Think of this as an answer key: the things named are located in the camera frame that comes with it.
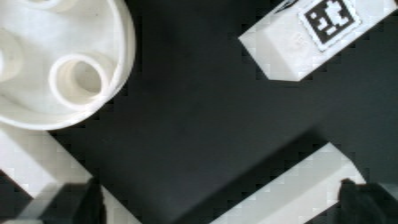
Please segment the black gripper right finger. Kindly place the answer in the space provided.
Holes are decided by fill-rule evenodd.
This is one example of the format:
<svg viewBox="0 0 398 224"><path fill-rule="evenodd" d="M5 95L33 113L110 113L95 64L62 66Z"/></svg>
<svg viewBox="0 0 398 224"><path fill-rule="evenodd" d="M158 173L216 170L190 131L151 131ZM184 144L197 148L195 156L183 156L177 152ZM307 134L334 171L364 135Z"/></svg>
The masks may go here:
<svg viewBox="0 0 398 224"><path fill-rule="evenodd" d="M341 181L337 224L398 224L398 184Z"/></svg>

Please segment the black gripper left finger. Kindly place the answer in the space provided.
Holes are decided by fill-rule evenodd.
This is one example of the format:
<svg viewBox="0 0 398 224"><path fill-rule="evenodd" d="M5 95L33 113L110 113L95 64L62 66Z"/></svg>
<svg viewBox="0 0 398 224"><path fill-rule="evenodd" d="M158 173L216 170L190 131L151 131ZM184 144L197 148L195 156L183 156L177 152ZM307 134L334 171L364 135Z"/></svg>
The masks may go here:
<svg viewBox="0 0 398 224"><path fill-rule="evenodd" d="M95 179L49 185L17 217L37 224L104 224L104 197Z"/></svg>

